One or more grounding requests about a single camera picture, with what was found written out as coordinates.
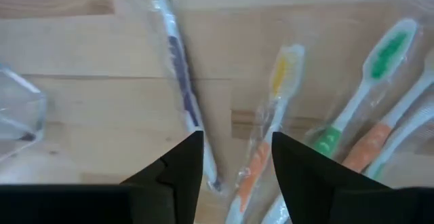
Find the purple toothbrush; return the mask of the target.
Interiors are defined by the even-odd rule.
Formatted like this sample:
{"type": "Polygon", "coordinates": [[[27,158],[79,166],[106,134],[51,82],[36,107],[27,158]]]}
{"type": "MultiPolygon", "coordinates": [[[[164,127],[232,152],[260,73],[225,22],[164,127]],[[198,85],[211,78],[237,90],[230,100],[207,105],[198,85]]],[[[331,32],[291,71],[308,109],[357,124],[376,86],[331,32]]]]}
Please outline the purple toothbrush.
{"type": "MultiPolygon", "coordinates": [[[[168,52],[172,72],[178,82],[182,98],[182,108],[184,110],[186,128],[189,132],[206,132],[199,104],[191,83],[184,44],[182,42],[176,16],[172,11],[170,0],[156,0],[156,8],[162,15],[163,25],[167,35],[168,52]]],[[[210,189],[215,192],[222,191],[222,183],[218,175],[214,154],[206,134],[203,135],[203,173],[208,178],[208,186],[210,189]]]]}

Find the clear acrylic organizer box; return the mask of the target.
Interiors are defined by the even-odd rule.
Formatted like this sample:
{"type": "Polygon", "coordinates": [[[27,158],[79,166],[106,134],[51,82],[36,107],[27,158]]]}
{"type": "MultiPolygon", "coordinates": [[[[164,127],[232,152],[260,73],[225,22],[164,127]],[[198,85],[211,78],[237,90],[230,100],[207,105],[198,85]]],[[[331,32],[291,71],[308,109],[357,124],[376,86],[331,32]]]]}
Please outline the clear acrylic organizer box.
{"type": "Polygon", "coordinates": [[[0,161],[43,138],[46,112],[46,95],[0,64],[0,161]]]}

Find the orange toothbrush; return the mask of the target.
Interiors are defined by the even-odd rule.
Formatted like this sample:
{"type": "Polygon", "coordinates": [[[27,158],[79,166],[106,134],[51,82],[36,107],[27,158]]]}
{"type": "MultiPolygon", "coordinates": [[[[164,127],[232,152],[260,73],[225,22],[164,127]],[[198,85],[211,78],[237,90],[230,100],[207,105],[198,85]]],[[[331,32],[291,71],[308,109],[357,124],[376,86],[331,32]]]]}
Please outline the orange toothbrush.
{"type": "Polygon", "coordinates": [[[240,170],[235,196],[229,206],[224,224],[242,224],[246,210],[262,173],[271,157],[273,133],[279,131],[288,103],[300,87],[304,71],[303,45],[282,46],[276,58],[269,84],[268,111],[260,123],[268,126],[260,135],[250,138],[253,149],[248,164],[240,170]]]}
{"type": "Polygon", "coordinates": [[[342,165],[355,172],[361,172],[380,153],[398,120],[433,82],[434,70],[425,69],[399,102],[355,143],[342,165]]]}

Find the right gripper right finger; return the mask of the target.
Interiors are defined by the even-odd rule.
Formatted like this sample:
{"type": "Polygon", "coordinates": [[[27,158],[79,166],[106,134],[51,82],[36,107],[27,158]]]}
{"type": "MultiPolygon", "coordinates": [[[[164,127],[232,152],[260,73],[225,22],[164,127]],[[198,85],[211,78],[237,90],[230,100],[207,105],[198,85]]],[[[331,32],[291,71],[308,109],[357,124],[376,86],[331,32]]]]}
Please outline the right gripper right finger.
{"type": "Polygon", "coordinates": [[[293,224],[385,224],[379,190],[387,187],[356,173],[282,132],[272,136],[279,188],[293,224]]]}

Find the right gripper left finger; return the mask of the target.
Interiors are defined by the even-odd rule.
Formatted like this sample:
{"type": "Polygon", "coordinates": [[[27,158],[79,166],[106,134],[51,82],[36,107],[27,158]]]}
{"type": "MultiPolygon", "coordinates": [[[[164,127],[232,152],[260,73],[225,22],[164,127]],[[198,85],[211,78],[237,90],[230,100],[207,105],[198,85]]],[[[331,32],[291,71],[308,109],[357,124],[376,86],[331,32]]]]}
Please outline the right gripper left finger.
{"type": "Polygon", "coordinates": [[[132,224],[193,224],[203,176],[204,135],[196,131],[124,180],[132,224]]]}

